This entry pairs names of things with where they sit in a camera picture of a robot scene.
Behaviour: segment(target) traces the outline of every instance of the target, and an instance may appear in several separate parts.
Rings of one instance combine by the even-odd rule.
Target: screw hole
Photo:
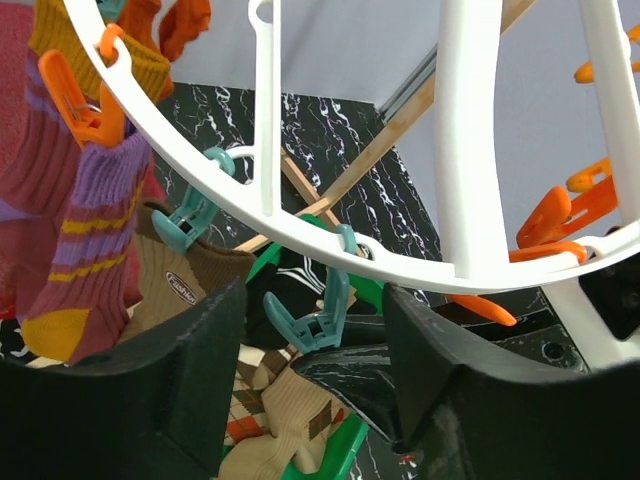
[[[545,343],[542,354],[549,360],[560,360],[564,356],[564,348],[556,342]]]
[[[628,310],[635,310],[640,307],[640,294],[633,290],[622,295],[622,305]]]

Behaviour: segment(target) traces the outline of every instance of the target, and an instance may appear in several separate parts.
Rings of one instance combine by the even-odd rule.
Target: clothespin
[[[358,246],[349,225],[338,225],[336,233],[342,236],[345,251],[356,255]],[[295,319],[271,292],[263,299],[264,310],[280,334],[300,353],[309,353],[326,347],[339,347],[347,317],[349,276],[344,270],[329,268],[324,293],[324,310]]]
[[[563,187],[552,188],[516,236],[520,248],[558,242],[611,213],[618,206],[613,176],[573,200]]]
[[[96,0],[96,3],[105,22],[117,22],[127,0]]]
[[[235,173],[235,164],[226,150],[212,147],[203,152],[209,160],[217,160],[227,174]],[[180,206],[167,217],[156,210],[151,221],[162,241],[173,251],[184,255],[193,242],[207,231],[218,213],[218,206],[189,185]]]
[[[596,177],[598,175],[604,175],[605,177],[611,175],[611,162],[608,158],[603,158],[584,170],[580,170],[575,175],[571,175],[567,179],[567,190],[574,193],[587,192],[597,183]]]
[[[558,253],[569,252],[573,253],[578,262],[585,262],[588,258],[587,249],[575,242],[559,242],[550,245],[540,245],[537,247],[523,248],[521,250],[515,250],[509,252],[509,260],[513,263],[524,262],[527,260],[533,260],[540,257],[548,257],[550,255],[556,255]],[[447,298],[457,303],[458,305],[472,311],[473,313],[480,315],[488,320],[491,320],[505,327],[512,327],[518,322],[513,315],[511,315],[506,309],[500,305],[493,303],[486,298],[478,297],[475,295],[451,295],[448,294]]]
[[[640,25],[636,25],[627,32],[629,42],[640,45]],[[631,63],[631,71],[633,73],[640,72],[640,61]],[[576,83],[591,83],[593,82],[593,69],[591,68],[591,62],[587,62],[582,65],[574,74]]]
[[[111,59],[114,57],[116,51],[113,42],[117,36],[122,35],[122,29],[117,25],[107,26],[100,43],[103,56]],[[38,69],[62,119],[80,148],[84,148],[86,142],[107,148],[113,148],[122,142],[125,114],[104,82],[100,84],[100,107],[96,107],[87,103],[71,65],[62,52],[46,52],[38,61]]]

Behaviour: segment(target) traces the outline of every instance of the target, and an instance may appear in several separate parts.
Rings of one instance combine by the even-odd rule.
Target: black plastic part
[[[3,477],[216,476],[245,295],[236,282],[73,367],[0,362]]]
[[[292,368],[338,397],[396,453],[409,451],[402,444],[386,344],[312,352],[294,361]]]
[[[640,327],[640,254],[579,278],[580,287],[618,340]]]
[[[400,422],[429,480],[635,479],[640,362],[596,374],[487,342],[384,291]]]

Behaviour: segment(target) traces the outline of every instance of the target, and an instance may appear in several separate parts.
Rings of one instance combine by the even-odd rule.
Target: hook
[[[340,235],[345,252],[356,255],[358,245],[353,229],[342,224],[337,226],[336,233]],[[273,326],[303,354],[340,346],[348,302],[349,275],[337,268],[328,269],[322,312],[296,320],[273,293],[267,292],[263,299],[264,310]]]
[[[226,150],[211,147],[203,152],[209,160],[216,160],[227,175],[236,171],[233,159]],[[158,236],[173,251],[184,255],[204,232],[218,213],[218,206],[189,185],[180,206],[168,217],[156,210],[151,221]]]

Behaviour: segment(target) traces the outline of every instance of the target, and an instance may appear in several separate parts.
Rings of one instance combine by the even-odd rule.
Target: sock label
[[[191,290],[191,288],[189,288],[189,285],[187,285],[184,280],[173,272],[165,272],[164,275],[171,287],[171,290],[173,290],[176,295],[189,305],[196,304],[196,294]]]

